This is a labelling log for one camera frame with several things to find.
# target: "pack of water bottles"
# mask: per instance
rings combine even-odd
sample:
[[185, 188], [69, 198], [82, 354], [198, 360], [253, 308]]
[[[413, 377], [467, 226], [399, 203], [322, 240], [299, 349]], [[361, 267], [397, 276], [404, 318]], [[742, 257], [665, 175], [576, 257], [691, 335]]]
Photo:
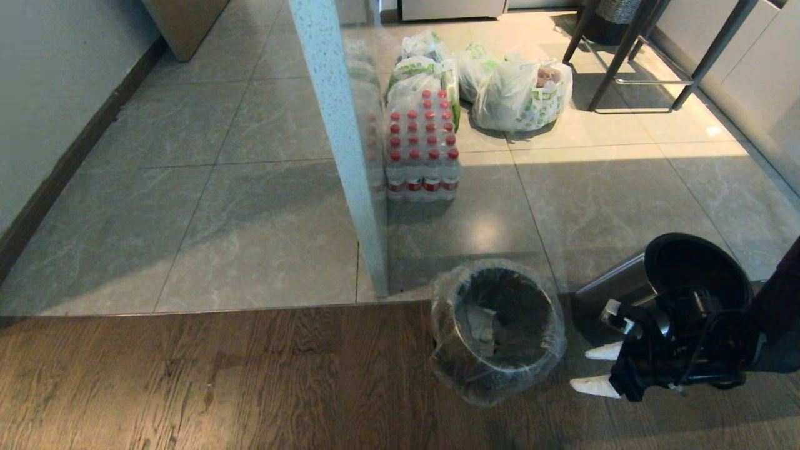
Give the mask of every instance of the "pack of water bottles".
[[461, 178], [453, 111], [446, 90], [423, 90], [408, 110], [389, 114], [386, 192], [414, 203], [455, 199]]

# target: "stainless steel trash can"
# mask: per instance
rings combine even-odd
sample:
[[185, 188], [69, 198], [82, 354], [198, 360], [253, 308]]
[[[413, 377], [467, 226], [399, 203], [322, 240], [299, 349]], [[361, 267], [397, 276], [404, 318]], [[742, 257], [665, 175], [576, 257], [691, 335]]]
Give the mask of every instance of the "stainless steel trash can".
[[731, 304], [747, 305], [753, 297], [745, 272], [724, 250], [697, 236], [671, 233], [657, 237], [576, 292], [575, 326], [594, 346], [623, 339], [623, 330], [607, 320], [606, 305], [613, 299], [645, 307], [666, 334], [669, 319], [658, 309], [657, 299], [688, 284], [701, 285]]

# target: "chair leg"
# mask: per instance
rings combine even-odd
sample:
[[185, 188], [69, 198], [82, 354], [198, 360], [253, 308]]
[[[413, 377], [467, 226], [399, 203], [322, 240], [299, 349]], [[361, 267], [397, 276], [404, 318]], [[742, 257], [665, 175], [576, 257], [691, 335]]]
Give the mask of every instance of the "chair leg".
[[[650, 15], [650, 18], [647, 19], [647, 26], [645, 27], [644, 32], [642, 32], [642, 36], [645, 38], [650, 38], [650, 35], [653, 34], [653, 30], [655, 30], [656, 25], [658, 25], [658, 20], [661, 19], [661, 16], [664, 15], [664, 11], [670, 5], [670, 0], [659, 0], [658, 4], [655, 7], [655, 10]], [[644, 42], [639, 39], [634, 46], [634, 49], [630, 51], [630, 55], [628, 56], [628, 61], [633, 61], [636, 58], [636, 55], [639, 54], [639, 51], [644, 46]]]
[[598, 86], [592, 101], [589, 103], [590, 111], [594, 111], [597, 108], [597, 105], [600, 103], [600, 100], [602, 100], [606, 90], [608, 90], [608, 86], [612, 81], [614, 81], [614, 77], [617, 76], [619, 68], [622, 66], [622, 63], [625, 62], [625, 58], [627, 58], [628, 53], [630, 53], [630, 49], [633, 48], [634, 44], [639, 38], [639, 34], [645, 27], [646, 18], [653, 10], [654, 3], [655, 1], [642, 0], [642, 4], [639, 6], [639, 9], [636, 10], [634, 20], [631, 21], [630, 25], [628, 26], [628, 30], [625, 32], [625, 35], [622, 36], [622, 41], [619, 44], [617, 53], [614, 55], [614, 60], [611, 62], [608, 70], [606, 71], [605, 78], [603, 78], [602, 82], [600, 82], [600, 86]]
[[673, 110], [681, 109], [683, 103], [685, 103], [694, 90], [697, 89], [700, 82], [706, 77], [708, 71], [717, 61], [717, 58], [719, 58], [719, 55], [725, 50], [728, 42], [734, 38], [734, 35], [739, 31], [739, 28], [747, 19], [747, 16], [749, 16], [750, 12], [755, 8], [757, 2], [758, 0], [739, 0], [739, 3], [736, 4], [733, 12], [730, 13], [728, 20], [725, 22], [725, 25], [722, 26], [714, 42], [711, 43], [708, 52], [702, 57], [702, 61], [698, 64], [697, 69], [694, 70], [692, 74], [693, 83], [684, 87], [681, 94], [675, 99], [675, 103], [672, 104]]
[[568, 64], [570, 62], [575, 50], [578, 49], [578, 45], [581, 43], [583, 34], [586, 32], [586, 28], [589, 26], [589, 20], [591, 20], [599, 5], [600, 0], [588, 0], [586, 6], [584, 6], [583, 13], [581, 14], [581, 20], [578, 21], [578, 26], [575, 27], [575, 32], [572, 34], [570, 46], [566, 48], [566, 53], [564, 54], [563, 60], [564, 64]]

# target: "stool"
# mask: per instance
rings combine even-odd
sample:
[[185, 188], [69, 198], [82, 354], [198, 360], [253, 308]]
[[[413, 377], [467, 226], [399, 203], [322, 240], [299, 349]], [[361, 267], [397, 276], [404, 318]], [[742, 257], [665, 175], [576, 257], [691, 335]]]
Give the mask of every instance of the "stool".
[[[583, 38], [583, 33], [586, 31], [586, 28], [589, 25], [589, 20], [597, 10], [600, 1], [601, 0], [587, 0], [581, 20], [578, 21], [578, 26], [575, 28], [575, 33], [570, 41], [570, 46], [567, 47], [566, 53], [564, 54], [565, 64], [568, 64], [570, 59], [572, 59], [572, 55], [578, 48], [578, 44]], [[664, 14], [667, 6], [670, 4], [670, 0], [642, 0], [641, 5], [639, 5], [639, 8], [636, 10], [636, 15], [634, 16], [633, 21], [631, 21], [630, 25], [628, 26], [625, 35], [622, 36], [622, 41], [619, 44], [617, 53], [614, 54], [614, 60], [611, 62], [608, 70], [606, 71], [606, 77], [603, 78], [602, 82], [600, 82], [597, 92], [594, 93], [594, 97], [589, 103], [589, 110], [594, 111], [597, 108], [598, 103], [600, 103], [600, 100], [602, 100], [603, 95], [606, 93], [606, 90], [608, 90], [608, 86], [612, 81], [615, 81], [620, 85], [685, 85], [686, 87], [683, 88], [681, 94], [675, 99], [675, 102], [672, 104], [671, 108], [672, 110], [681, 109], [683, 103], [689, 98], [690, 95], [692, 95], [703, 78], [705, 78], [706, 74], [708, 74], [708, 71], [717, 61], [717, 58], [719, 58], [719, 55], [725, 50], [728, 42], [730, 42], [730, 40], [734, 37], [736, 32], [747, 19], [747, 16], [750, 15], [750, 12], [753, 10], [753, 8], [755, 8], [757, 2], [758, 0], [738, 0], [738, 3], [734, 7], [734, 10], [730, 13], [725, 25], [722, 26], [722, 29], [711, 43], [706, 55], [703, 56], [689, 80], [622, 80], [617, 78], [617, 72], [619, 72], [619, 68], [622, 66], [622, 63], [625, 62], [625, 58], [629, 58], [630, 61], [633, 61], [636, 57], [636, 54], [642, 49], [644, 44], [653, 46], [649, 41], [650, 34], [652, 34], [656, 24], [658, 23], [658, 20], [661, 18], [662, 14]], [[655, 53], [660, 57], [669, 60], [660, 50], [656, 48], [654, 48], [654, 50]]]

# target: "wooden floor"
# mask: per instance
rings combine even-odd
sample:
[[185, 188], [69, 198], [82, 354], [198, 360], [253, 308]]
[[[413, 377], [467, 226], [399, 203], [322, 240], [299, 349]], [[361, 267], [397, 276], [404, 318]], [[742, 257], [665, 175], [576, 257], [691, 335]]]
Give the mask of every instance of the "wooden floor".
[[797, 376], [729, 392], [573, 392], [570, 350], [491, 409], [427, 363], [428, 304], [24, 319], [0, 331], [0, 448], [800, 448]]

